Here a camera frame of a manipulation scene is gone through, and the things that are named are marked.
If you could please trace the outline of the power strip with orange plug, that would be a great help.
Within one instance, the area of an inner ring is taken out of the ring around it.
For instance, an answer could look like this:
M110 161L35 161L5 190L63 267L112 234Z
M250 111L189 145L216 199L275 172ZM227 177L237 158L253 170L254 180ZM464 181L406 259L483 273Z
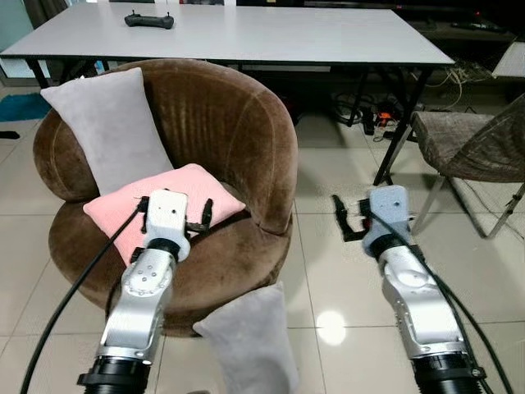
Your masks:
M382 139L390 138L394 134L396 127L404 120L404 114L397 112L397 110L393 110L393 112L380 110L380 112L374 113L371 110L361 109L359 119L365 135L379 135Z

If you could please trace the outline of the brown woven chair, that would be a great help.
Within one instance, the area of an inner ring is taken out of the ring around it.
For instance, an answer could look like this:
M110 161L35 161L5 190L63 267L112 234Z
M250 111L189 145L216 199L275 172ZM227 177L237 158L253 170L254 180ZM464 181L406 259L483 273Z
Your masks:
M467 112L414 112L413 132L423 160L439 173L412 233L419 234L436 194L453 179L489 183L525 182L525 95L498 115Z

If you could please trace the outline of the pink pillow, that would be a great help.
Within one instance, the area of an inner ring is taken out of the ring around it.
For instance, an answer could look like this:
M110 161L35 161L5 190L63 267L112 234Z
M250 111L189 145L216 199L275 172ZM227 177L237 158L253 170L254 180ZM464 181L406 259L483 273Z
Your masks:
M187 195L186 213L189 222L200 221L207 199L213 201L213 225L224 222L246 208L243 202L229 194L220 181L206 172L206 169L190 163L179 169L135 181L111 194L99 196L84 205L83 210L105 236L113 236L132 210L139 205L139 200L150 195L155 189L168 189Z

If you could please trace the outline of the white drawer television cabinet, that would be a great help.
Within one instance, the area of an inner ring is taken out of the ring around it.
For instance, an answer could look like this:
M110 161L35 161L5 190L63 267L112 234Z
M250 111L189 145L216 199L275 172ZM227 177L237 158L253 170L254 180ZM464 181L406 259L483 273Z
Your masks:
M513 42L492 69L495 78L525 78L525 42Z

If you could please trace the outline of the grey pillow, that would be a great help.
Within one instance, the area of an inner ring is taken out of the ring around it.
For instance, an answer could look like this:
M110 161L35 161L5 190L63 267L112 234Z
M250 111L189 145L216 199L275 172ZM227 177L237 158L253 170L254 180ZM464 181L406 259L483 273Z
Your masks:
M41 91L74 132L100 194L171 172L142 68L79 78Z
M229 301L194 330L217 357L226 394L294 394L299 387L282 282Z

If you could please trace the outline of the blue floor mat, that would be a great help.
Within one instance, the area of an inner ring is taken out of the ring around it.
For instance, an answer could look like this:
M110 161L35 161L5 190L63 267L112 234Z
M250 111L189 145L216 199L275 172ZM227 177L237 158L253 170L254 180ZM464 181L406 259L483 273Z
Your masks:
M0 121L43 119L52 109L39 93L9 94L0 100Z

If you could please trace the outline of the brown velvet round sofa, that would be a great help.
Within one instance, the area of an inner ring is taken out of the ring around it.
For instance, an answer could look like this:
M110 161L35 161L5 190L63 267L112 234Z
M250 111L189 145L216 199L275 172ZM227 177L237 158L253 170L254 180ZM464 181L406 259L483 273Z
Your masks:
M166 337L193 337L194 324L246 293L277 281L291 243L299 142L277 94L251 76L209 62L153 59L136 63L144 94L175 165L198 164L236 192L243 213L215 220L191 241L176 268L165 312ZM48 234L50 259L98 307L110 300L125 265L105 249L107 236L84 213L97 184L74 132L50 110L34 138L34 164L62 206Z

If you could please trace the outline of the black remote controller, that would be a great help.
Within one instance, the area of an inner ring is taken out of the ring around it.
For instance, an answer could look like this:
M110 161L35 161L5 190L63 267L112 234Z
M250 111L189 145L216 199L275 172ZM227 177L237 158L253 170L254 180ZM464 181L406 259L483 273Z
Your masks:
M154 27L154 29L171 30L174 26L172 15L144 16L132 11L130 15L124 16L124 22L128 27Z

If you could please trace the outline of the white table with black legs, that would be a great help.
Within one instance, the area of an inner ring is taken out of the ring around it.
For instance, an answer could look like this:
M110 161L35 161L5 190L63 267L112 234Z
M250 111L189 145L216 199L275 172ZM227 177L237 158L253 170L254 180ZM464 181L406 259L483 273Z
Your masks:
M171 30L128 27L124 16L174 18ZM1 53L29 65L41 87L45 60L132 61L187 57L228 64L363 66L386 76L419 68L412 89L390 87L412 115L428 76L454 61L391 10L237 7L176 3L86 2L71 5Z

